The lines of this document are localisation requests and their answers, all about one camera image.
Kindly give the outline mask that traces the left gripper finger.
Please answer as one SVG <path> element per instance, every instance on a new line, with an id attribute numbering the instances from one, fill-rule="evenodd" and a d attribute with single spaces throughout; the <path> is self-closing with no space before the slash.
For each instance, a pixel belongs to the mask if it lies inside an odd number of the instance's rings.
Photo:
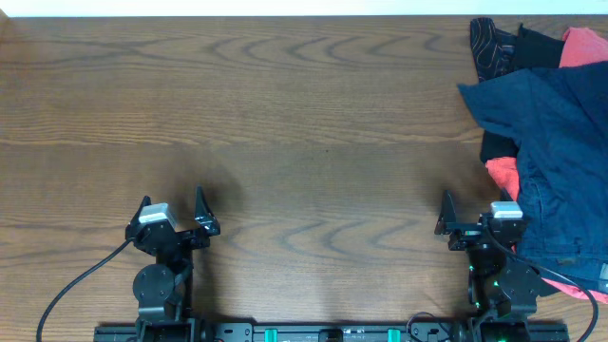
<path id="1" fill-rule="evenodd" d="M 131 222 L 132 222 L 132 223 L 139 223 L 139 222 L 140 222 L 139 217 L 140 217 L 140 214 L 141 214 L 141 212 L 142 212 L 143 208 L 144 208 L 145 206 L 150 205 L 150 204 L 151 204 L 151 199 L 150 199 L 148 196 L 144 196 L 144 197 L 142 198 L 142 202 L 140 203 L 139 208 L 138 208 L 138 210 L 136 211 L 135 215 L 133 216 L 133 218 L 132 218 Z"/>
<path id="2" fill-rule="evenodd" d="M 219 221 L 210 209 L 200 185 L 196 189 L 194 219 L 207 236 L 220 235 Z"/>

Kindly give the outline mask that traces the navy blue shorts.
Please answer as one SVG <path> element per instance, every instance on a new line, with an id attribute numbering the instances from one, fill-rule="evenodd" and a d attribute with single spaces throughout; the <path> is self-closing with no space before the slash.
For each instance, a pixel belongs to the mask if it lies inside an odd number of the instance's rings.
<path id="1" fill-rule="evenodd" d="M 514 141 L 520 256 L 607 290 L 607 65 L 521 69 L 460 85 L 473 119 Z"/>

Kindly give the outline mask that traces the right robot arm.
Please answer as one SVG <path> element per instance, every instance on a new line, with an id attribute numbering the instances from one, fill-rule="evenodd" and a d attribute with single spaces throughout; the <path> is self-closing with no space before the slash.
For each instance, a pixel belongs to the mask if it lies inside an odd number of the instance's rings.
<path id="1" fill-rule="evenodd" d="M 450 251 L 463 251 L 469 260 L 468 301 L 477 313 L 452 326 L 451 341 L 541 342 L 567 341 L 567 327 L 560 323 L 531 322 L 537 298 L 548 285 L 540 272 L 512 256 L 523 238 L 527 222 L 519 204 L 511 199 L 494 201 L 490 211 L 475 223 L 457 220 L 452 196 L 442 195 L 434 234 L 447 236 Z"/>

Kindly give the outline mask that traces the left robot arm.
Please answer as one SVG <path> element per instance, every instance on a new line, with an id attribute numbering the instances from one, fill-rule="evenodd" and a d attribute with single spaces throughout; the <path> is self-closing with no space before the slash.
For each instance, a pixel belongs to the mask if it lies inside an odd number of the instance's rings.
<path id="1" fill-rule="evenodd" d="M 195 250 L 210 246 L 220 225 L 203 189 L 196 189 L 195 229 L 177 231 L 177 220 L 166 203 L 144 197 L 125 228 L 125 239 L 155 258 L 133 280 L 138 300 L 137 341 L 213 341 L 214 329 L 192 311 Z"/>

